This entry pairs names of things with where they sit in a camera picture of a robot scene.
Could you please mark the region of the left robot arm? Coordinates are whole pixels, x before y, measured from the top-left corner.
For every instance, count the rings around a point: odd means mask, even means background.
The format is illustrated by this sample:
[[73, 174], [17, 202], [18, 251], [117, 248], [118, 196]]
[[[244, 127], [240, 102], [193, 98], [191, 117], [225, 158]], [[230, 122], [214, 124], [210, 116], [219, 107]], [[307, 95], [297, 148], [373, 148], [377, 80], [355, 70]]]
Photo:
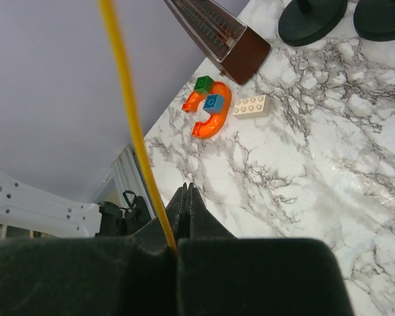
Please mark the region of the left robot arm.
[[24, 184], [0, 170], [0, 225], [59, 238], [125, 236], [155, 215], [142, 196], [130, 191], [123, 196], [132, 197], [126, 207], [107, 201], [78, 203]]

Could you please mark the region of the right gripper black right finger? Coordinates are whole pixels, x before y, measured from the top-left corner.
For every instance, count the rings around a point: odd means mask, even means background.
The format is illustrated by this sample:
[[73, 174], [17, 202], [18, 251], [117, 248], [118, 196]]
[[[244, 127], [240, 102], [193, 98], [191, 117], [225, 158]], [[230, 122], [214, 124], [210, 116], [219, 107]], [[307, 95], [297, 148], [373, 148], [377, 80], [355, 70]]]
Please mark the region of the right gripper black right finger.
[[332, 250], [312, 238], [234, 237], [183, 187], [177, 228], [180, 315], [352, 315]]

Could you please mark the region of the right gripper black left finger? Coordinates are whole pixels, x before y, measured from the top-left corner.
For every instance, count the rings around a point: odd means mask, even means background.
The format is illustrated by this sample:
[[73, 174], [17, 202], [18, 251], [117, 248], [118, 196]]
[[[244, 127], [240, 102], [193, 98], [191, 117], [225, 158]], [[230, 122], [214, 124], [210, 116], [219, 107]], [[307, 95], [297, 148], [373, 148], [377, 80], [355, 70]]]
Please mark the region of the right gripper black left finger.
[[0, 315], [177, 315], [176, 259], [153, 219], [131, 236], [0, 242]]

